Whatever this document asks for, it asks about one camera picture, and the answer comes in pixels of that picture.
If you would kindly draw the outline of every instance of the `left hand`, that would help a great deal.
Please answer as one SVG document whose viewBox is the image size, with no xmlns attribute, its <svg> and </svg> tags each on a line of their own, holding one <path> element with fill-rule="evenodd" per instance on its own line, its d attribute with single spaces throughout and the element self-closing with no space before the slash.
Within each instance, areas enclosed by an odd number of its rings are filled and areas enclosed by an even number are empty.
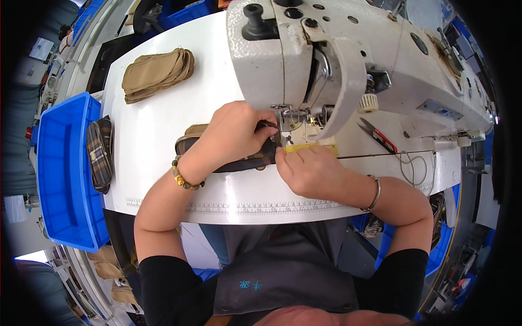
<svg viewBox="0 0 522 326">
<path fill-rule="evenodd" d="M 180 159 L 178 169 L 184 179 L 198 184 L 223 165 L 258 152 L 267 138 L 277 133 L 273 127 L 254 132 L 260 120 L 277 125 L 272 111 L 255 110 L 245 101 L 216 110 L 201 138 Z"/>
</svg>

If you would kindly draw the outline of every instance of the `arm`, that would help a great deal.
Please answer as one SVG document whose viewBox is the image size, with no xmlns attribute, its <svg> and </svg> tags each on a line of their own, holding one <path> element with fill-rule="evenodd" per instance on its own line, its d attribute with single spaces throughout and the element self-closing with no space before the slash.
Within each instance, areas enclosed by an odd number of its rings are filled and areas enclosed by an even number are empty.
<svg viewBox="0 0 522 326">
<path fill-rule="evenodd" d="M 373 178 L 343 167 L 329 149 L 321 146 L 288 154 L 278 148 L 276 164 L 282 179 L 300 196 L 366 209 L 377 194 Z M 372 212 L 382 221 L 397 226 L 387 256 L 413 248 L 429 254 L 433 213 L 428 199 L 397 178 L 380 180 L 381 195 Z"/>
<path fill-rule="evenodd" d="M 256 111 L 245 101 L 225 104 L 196 143 L 180 158 L 178 170 L 186 182 L 199 184 L 212 171 L 259 151 L 277 132 L 265 127 L 254 133 L 260 120 L 277 124 L 273 112 Z M 194 190 L 178 186 L 169 169 L 148 191 L 134 222 L 138 261 L 151 256 L 173 256 L 186 261 L 176 227 Z"/>
</svg>

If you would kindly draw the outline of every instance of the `red scissors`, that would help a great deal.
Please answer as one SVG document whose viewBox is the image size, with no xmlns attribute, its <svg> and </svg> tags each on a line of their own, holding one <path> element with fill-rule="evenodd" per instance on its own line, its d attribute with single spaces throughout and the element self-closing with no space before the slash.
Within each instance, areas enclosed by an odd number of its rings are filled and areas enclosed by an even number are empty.
<svg viewBox="0 0 522 326">
<path fill-rule="evenodd" d="M 380 132 L 377 128 L 375 128 L 371 123 L 366 121 L 365 119 L 361 118 L 365 126 L 358 124 L 359 127 L 361 127 L 362 130 L 366 131 L 366 133 L 370 136 L 372 136 L 373 139 L 375 139 L 379 144 L 381 144 L 382 147 L 384 147 L 390 154 L 397 154 L 397 147 L 393 145 L 391 141 L 386 138 L 386 136 L 383 135 L 382 132 Z"/>
</svg>

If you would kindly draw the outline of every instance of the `sewing machine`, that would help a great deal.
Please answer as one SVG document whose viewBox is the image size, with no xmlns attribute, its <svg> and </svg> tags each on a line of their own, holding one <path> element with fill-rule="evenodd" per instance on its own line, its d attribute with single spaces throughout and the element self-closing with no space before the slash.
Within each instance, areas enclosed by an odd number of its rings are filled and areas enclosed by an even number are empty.
<svg viewBox="0 0 522 326">
<path fill-rule="evenodd" d="M 407 138 L 469 146 L 493 127 L 478 77 L 442 30 L 420 30 L 365 0 L 233 1 L 228 44 L 248 104 L 274 110 L 283 144 L 344 141 L 357 111 L 400 114 Z"/>
</svg>

